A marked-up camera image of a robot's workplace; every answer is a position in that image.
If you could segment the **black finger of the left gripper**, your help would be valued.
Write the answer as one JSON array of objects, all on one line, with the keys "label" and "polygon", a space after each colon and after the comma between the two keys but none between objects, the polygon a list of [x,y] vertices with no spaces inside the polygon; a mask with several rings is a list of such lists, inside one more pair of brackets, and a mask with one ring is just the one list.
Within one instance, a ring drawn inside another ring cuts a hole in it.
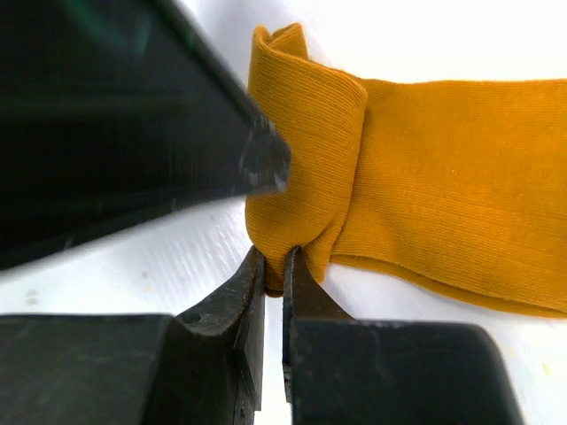
[{"label": "black finger of the left gripper", "polygon": [[1,267],[285,188],[291,150],[174,1],[1,4]]}]

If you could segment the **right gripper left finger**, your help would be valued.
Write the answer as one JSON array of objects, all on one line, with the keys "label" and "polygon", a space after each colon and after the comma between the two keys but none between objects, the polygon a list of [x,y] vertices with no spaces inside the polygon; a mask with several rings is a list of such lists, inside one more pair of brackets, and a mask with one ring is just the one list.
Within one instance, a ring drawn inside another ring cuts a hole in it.
[{"label": "right gripper left finger", "polygon": [[251,424],[261,408],[264,258],[177,315],[5,315],[4,424]]}]

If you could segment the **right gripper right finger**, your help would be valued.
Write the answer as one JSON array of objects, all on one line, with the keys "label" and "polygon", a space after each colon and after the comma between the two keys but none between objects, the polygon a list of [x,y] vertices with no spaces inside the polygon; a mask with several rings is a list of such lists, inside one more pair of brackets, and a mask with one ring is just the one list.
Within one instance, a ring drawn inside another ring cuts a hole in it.
[{"label": "right gripper right finger", "polygon": [[357,320],[285,262],[283,377],[296,424],[519,424],[493,339],[468,323]]}]

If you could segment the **mustard striped sock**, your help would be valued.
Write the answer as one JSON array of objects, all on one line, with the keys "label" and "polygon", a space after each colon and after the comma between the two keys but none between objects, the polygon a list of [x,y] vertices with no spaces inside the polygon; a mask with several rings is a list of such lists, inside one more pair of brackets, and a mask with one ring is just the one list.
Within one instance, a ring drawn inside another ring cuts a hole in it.
[{"label": "mustard striped sock", "polygon": [[280,295],[300,247],[511,313],[566,314],[566,83],[363,80],[311,60],[298,24],[252,36],[248,89],[290,144],[246,226]]}]

